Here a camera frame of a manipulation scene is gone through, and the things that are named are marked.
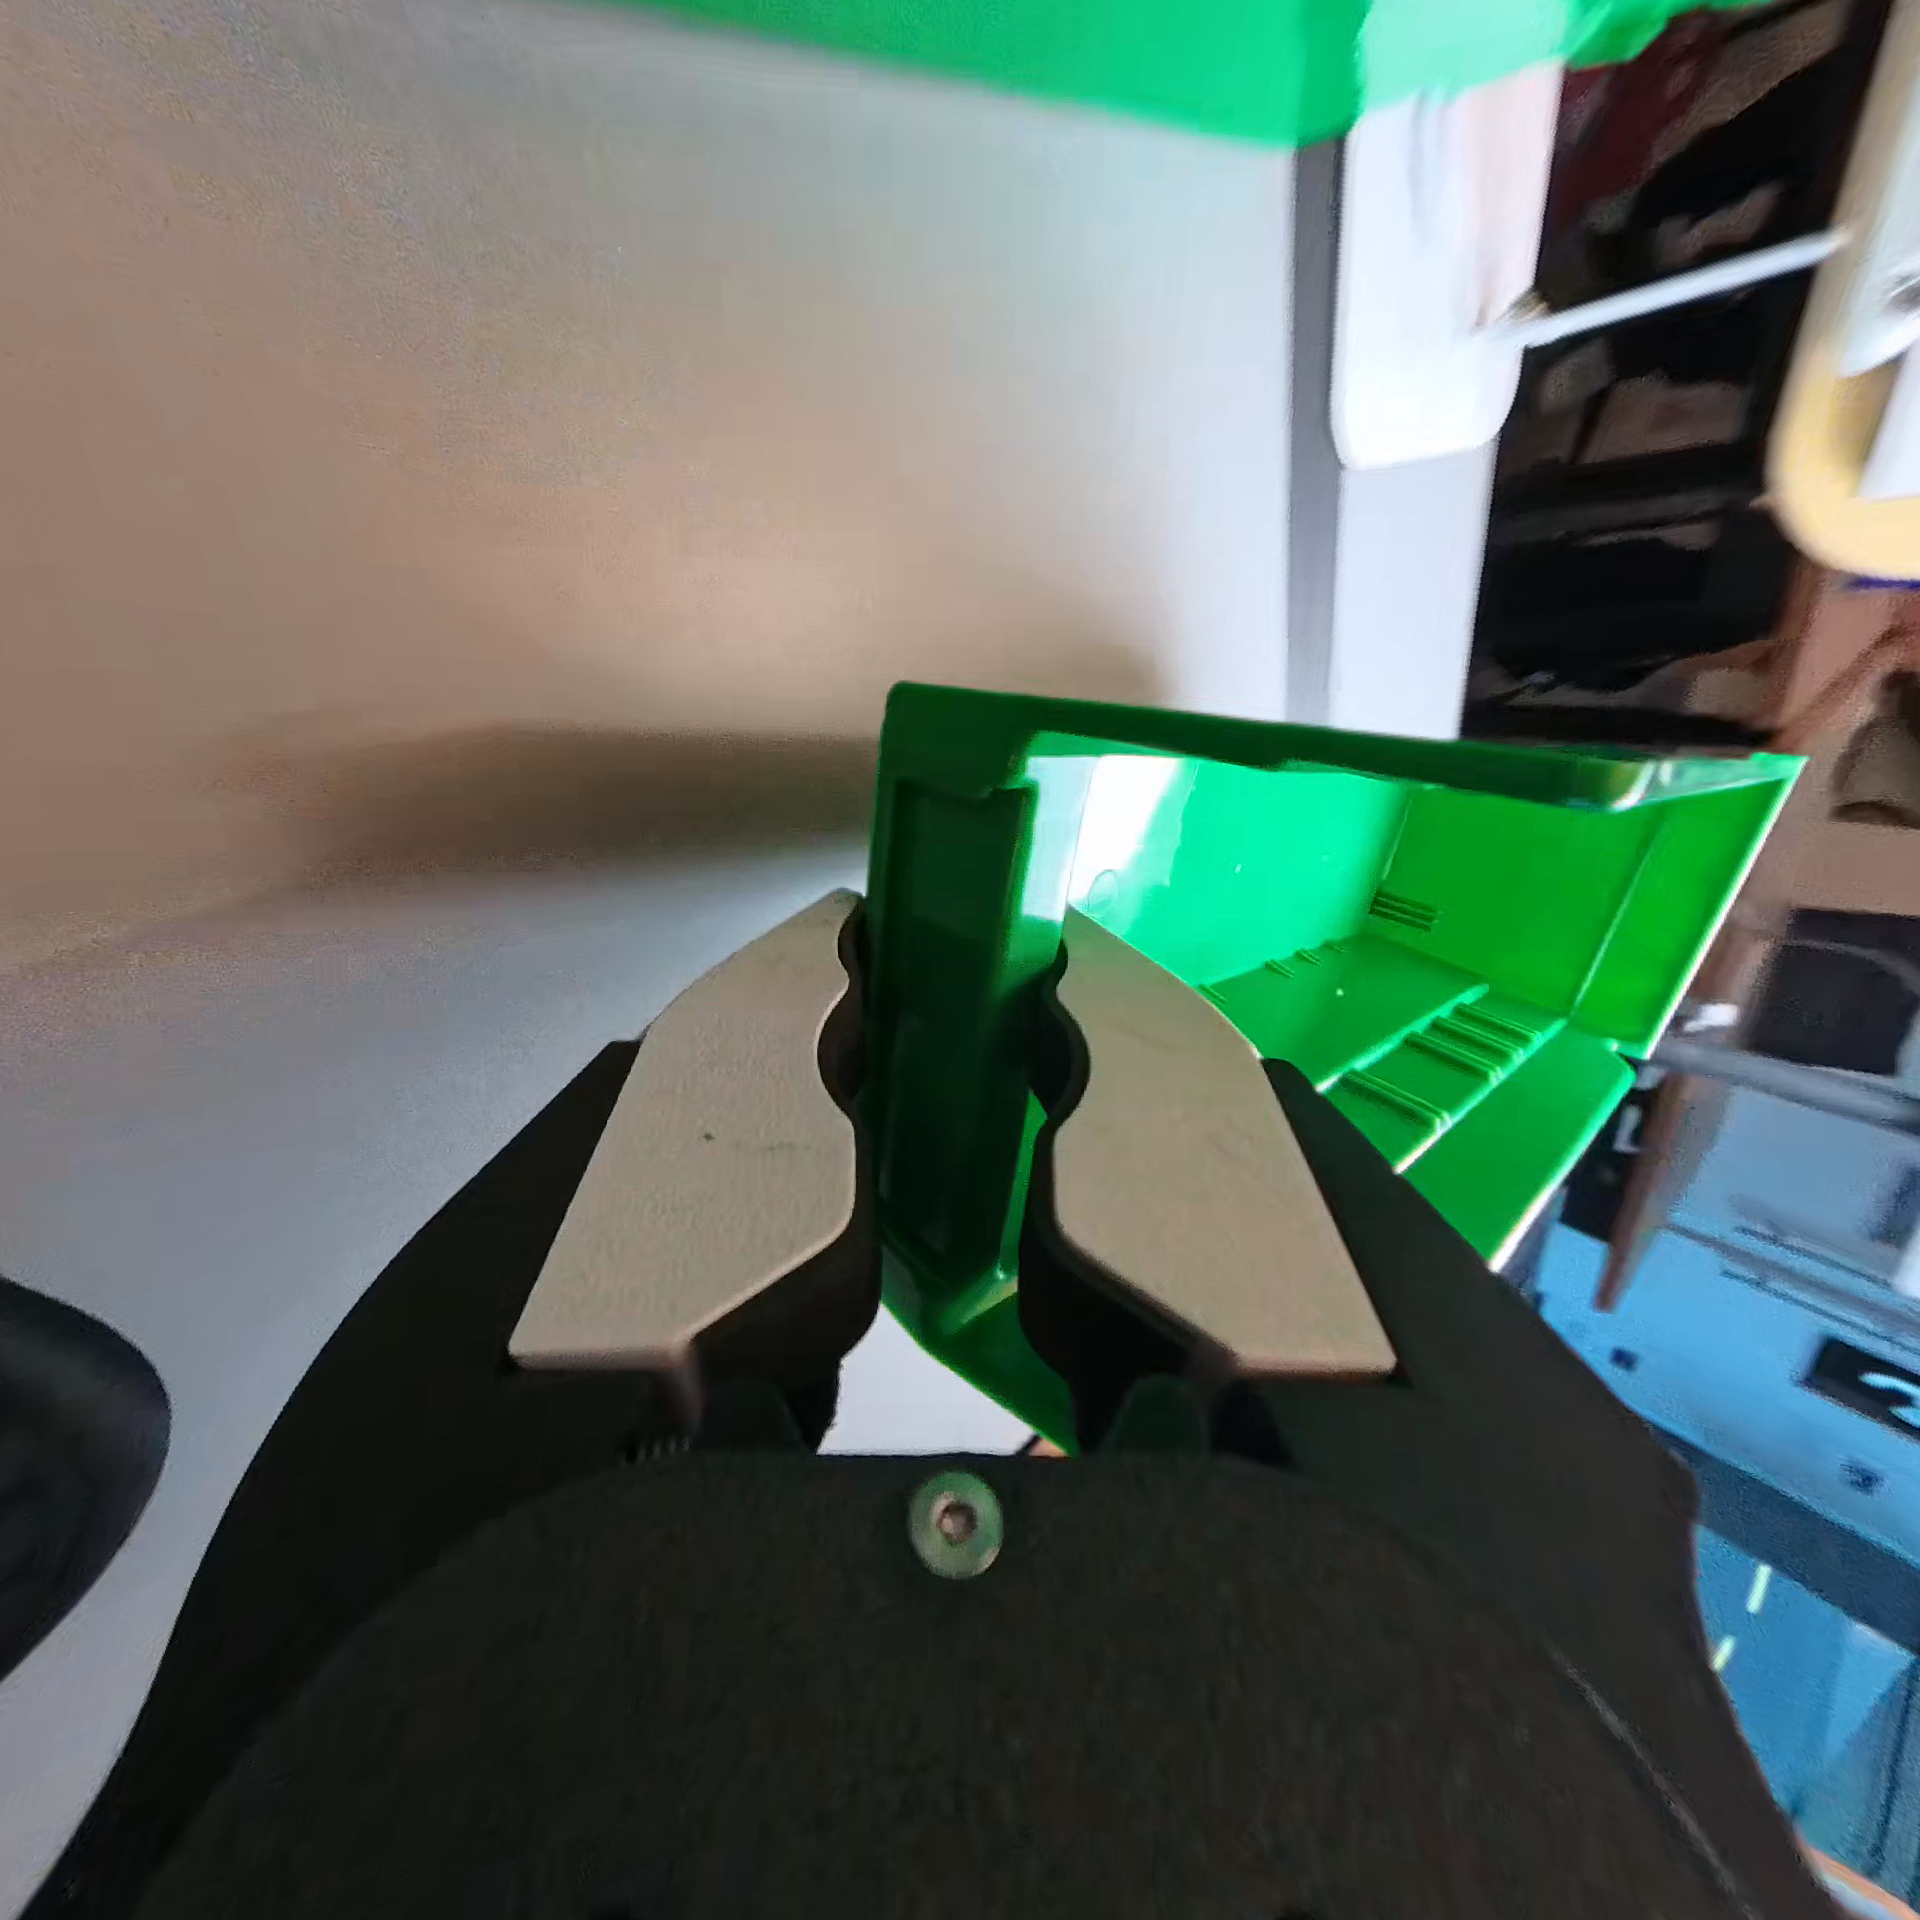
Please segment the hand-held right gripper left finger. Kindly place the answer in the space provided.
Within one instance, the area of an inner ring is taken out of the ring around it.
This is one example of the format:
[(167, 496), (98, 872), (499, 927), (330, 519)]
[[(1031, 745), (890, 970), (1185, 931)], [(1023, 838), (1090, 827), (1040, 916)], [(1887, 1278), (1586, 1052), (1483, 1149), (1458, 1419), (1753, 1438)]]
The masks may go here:
[(832, 889), (649, 1023), (508, 1337), (521, 1370), (836, 1373), (869, 1331), (859, 907)]

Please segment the grey metal bar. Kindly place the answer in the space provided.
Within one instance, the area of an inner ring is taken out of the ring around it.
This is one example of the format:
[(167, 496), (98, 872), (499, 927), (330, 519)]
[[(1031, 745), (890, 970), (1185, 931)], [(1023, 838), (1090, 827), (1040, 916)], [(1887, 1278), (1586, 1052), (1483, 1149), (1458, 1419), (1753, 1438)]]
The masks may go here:
[(1788, 1062), (1739, 1045), (1692, 1036), (1665, 1036), (1650, 1062), (1673, 1073), (1710, 1078), (1726, 1088), (1788, 1100), (1809, 1111), (1842, 1116), (1876, 1129), (1918, 1134), (1918, 1097), (1878, 1073)]

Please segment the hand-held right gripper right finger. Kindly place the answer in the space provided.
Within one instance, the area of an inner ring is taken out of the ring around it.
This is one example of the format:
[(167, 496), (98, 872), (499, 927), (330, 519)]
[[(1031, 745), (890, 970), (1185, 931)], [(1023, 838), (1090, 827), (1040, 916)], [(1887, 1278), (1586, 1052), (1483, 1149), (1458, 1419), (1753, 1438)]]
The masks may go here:
[(1028, 1186), (1029, 1340), (1082, 1302), (1204, 1381), (1376, 1381), (1395, 1344), (1256, 1045), (1070, 909), (1044, 1016), (1062, 1088)]

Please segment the green plastic bin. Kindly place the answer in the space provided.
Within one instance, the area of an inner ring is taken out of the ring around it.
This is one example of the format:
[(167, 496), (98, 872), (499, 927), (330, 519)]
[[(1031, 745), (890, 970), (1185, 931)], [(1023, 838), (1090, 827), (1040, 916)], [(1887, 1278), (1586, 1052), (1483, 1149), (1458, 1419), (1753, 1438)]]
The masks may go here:
[(1617, 1111), (1803, 766), (897, 685), (861, 935), (885, 1305), (1073, 1449), (1016, 1308), (1029, 1041), (1070, 910), (1505, 1259)]
[(596, 15), (836, 76), (1290, 152), (1372, 111), (1641, 56), (1740, 3), (612, 3)]

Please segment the blue plastic crate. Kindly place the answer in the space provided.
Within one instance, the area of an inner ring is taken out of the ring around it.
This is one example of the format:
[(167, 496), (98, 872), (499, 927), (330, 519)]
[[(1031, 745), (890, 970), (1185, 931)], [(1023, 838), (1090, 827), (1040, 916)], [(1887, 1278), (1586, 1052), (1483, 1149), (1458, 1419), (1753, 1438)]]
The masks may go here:
[(1708, 1658), (1778, 1808), (1915, 1907), (1915, 1138), (1732, 1093), (1602, 1302), (1654, 1102), (1619, 1102), (1515, 1276), (1693, 1476)]

